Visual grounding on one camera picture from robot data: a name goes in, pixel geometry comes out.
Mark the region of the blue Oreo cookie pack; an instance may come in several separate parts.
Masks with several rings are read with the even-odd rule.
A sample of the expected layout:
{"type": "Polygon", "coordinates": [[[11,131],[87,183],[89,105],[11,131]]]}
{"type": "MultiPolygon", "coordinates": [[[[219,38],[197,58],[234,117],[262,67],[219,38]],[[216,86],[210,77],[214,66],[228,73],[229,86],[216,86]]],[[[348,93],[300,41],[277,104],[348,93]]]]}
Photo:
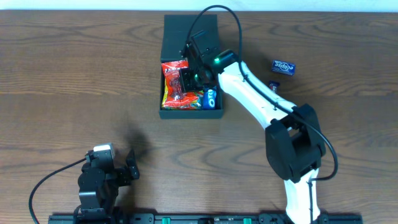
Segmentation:
{"type": "Polygon", "coordinates": [[[215,110],[216,109],[216,87],[209,86],[203,90],[203,106],[204,110],[215,110]]]}

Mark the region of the green Haribo candy bag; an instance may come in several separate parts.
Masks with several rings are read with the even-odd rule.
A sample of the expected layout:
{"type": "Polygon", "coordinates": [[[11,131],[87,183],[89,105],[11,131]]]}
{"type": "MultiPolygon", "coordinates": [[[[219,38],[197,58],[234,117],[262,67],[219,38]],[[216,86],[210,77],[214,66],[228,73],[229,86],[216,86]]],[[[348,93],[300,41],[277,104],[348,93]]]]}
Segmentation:
{"type": "Polygon", "coordinates": [[[203,91],[184,93],[181,89],[165,87],[161,108],[163,110],[200,110],[203,91]]]}

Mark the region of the red dried fruit bag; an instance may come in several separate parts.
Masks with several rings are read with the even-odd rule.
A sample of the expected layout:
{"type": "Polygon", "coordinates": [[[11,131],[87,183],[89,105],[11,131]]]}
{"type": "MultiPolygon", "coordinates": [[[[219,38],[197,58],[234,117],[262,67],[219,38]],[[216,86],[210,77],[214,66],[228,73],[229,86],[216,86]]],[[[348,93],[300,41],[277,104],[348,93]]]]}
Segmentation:
{"type": "Polygon", "coordinates": [[[174,90],[181,89],[181,84],[179,81],[179,71],[181,68],[187,68],[188,62],[186,60],[164,62],[161,64],[161,66],[164,74],[164,89],[166,86],[169,88],[173,88],[174,90]]]}

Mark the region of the dark green lidded box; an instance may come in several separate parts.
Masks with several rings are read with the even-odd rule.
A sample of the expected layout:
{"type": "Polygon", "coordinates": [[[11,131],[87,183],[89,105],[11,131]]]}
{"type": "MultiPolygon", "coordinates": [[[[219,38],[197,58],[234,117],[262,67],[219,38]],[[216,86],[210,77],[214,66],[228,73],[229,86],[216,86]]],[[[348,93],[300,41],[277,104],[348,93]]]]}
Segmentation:
{"type": "MultiPolygon", "coordinates": [[[[202,52],[213,50],[213,55],[220,53],[220,38],[218,33],[218,18],[215,14],[202,15],[198,22],[194,22],[196,15],[165,15],[164,35],[160,61],[171,62],[181,59],[179,53],[183,49],[188,30],[194,26],[192,34],[205,31],[206,41],[200,41],[198,47],[202,52]]],[[[159,108],[161,119],[220,119],[223,116],[223,92],[216,90],[215,109],[213,110],[165,110],[159,108]]]]}

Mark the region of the purple Dairy Milk bar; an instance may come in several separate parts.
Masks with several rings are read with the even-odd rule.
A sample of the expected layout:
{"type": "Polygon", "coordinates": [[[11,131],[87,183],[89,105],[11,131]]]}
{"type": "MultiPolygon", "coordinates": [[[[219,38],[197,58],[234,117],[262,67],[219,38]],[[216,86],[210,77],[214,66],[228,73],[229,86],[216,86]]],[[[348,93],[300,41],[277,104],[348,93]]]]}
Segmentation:
{"type": "Polygon", "coordinates": [[[279,83],[279,82],[276,82],[276,81],[273,81],[273,80],[270,80],[270,81],[269,81],[269,88],[270,88],[274,93],[277,93],[277,92],[278,92],[279,87],[280,87],[280,83],[279,83]]]}

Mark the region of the blue Eclipse mint box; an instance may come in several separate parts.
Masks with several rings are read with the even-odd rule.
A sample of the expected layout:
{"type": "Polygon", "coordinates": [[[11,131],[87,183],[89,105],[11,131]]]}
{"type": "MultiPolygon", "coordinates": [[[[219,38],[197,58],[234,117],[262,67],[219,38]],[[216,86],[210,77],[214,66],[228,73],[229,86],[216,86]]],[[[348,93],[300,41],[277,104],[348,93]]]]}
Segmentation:
{"type": "Polygon", "coordinates": [[[295,64],[281,60],[273,60],[271,70],[288,76],[295,74],[295,64]]]}

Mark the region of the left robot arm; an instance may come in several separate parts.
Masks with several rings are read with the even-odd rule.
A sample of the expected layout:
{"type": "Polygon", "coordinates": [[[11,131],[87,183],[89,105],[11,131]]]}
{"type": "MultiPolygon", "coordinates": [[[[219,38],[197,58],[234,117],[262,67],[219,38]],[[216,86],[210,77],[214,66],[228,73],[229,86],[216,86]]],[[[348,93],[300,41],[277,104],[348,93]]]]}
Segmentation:
{"type": "Polygon", "coordinates": [[[130,150],[126,165],[115,168],[113,148],[87,152],[86,163],[78,178],[80,205],[73,212],[73,223],[127,223],[120,208],[115,206],[119,188],[131,185],[140,176],[136,157],[130,150]]]}

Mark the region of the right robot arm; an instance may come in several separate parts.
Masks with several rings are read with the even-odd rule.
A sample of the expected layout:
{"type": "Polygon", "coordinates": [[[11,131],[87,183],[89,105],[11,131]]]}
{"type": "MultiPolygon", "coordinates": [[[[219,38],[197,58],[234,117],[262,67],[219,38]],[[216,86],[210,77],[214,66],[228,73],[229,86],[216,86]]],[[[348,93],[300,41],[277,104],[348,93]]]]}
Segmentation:
{"type": "Polygon", "coordinates": [[[195,71],[183,76],[184,85],[217,84],[256,118],[265,130],[268,163],[284,181],[287,216],[294,223],[314,222],[320,216],[316,182],[326,153],[315,110],[274,93],[232,50],[203,54],[188,41],[180,53],[195,71]]]}

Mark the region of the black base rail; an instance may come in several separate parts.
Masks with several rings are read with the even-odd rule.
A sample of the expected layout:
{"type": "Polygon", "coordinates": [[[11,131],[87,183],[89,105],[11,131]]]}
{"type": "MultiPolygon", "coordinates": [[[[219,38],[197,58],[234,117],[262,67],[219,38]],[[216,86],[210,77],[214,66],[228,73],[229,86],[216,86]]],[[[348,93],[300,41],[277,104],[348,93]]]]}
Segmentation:
{"type": "MultiPolygon", "coordinates": [[[[293,221],[281,213],[259,215],[154,215],[135,213],[116,218],[116,224],[288,224],[293,221]]],[[[322,213],[314,223],[319,224],[361,224],[360,215],[330,215],[322,213]]]]}

